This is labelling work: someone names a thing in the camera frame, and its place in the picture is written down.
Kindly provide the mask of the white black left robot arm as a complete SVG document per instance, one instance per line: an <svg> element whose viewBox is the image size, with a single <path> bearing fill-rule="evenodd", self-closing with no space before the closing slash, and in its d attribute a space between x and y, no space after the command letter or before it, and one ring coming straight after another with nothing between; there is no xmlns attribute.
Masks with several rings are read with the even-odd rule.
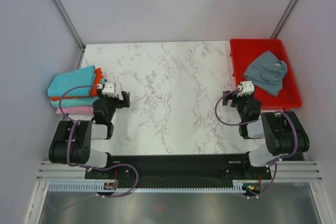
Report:
<svg viewBox="0 0 336 224"><path fill-rule="evenodd" d="M91 141L112 137L112 119L116 110L130 107L130 93L122 91L121 95L122 99L101 93L93 103L93 118L89 121L60 121L49 148L49 161L96 168L103 178L111 178L115 173L115 165L108 161L109 153L93 149Z"/></svg>

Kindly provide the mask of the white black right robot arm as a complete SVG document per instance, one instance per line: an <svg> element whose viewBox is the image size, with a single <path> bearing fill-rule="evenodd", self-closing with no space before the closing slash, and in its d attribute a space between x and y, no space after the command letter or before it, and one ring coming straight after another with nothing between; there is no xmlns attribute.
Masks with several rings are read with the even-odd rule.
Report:
<svg viewBox="0 0 336 224"><path fill-rule="evenodd" d="M286 158L307 152L308 135L293 111L261 112L262 103L253 94L238 96L238 91L224 91L219 99L223 106L230 101L240 117L239 135L244 139L261 139L265 143L247 154L248 161L240 166L248 179L259 173L259 167L271 166Z"/></svg>

